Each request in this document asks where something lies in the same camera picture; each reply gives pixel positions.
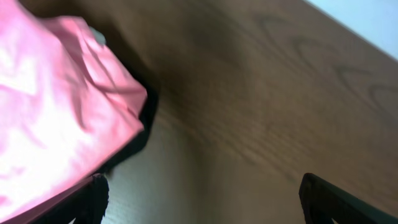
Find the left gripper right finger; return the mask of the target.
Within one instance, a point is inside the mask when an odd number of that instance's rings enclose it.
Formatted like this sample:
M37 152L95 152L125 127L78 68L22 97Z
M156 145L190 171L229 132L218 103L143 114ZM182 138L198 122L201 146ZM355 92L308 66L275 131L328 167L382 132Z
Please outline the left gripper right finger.
M313 173L304 174L299 198L306 224L397 224L397 217L369 205Z

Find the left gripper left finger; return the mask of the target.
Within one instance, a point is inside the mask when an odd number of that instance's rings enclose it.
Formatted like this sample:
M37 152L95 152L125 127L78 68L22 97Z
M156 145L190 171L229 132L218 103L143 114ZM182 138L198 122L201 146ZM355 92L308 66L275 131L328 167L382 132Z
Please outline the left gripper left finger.
M108 181L104 175L95 174L41 204L32 223L101 223L108 202Z

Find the pink t-shirt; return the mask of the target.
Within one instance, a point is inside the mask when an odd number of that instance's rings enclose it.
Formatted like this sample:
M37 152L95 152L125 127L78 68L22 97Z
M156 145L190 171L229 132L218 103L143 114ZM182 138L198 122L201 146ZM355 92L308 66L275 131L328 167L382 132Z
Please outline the pink t-shirt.
M1 220L63 192L143 124L146 89L84 19L1 2Z

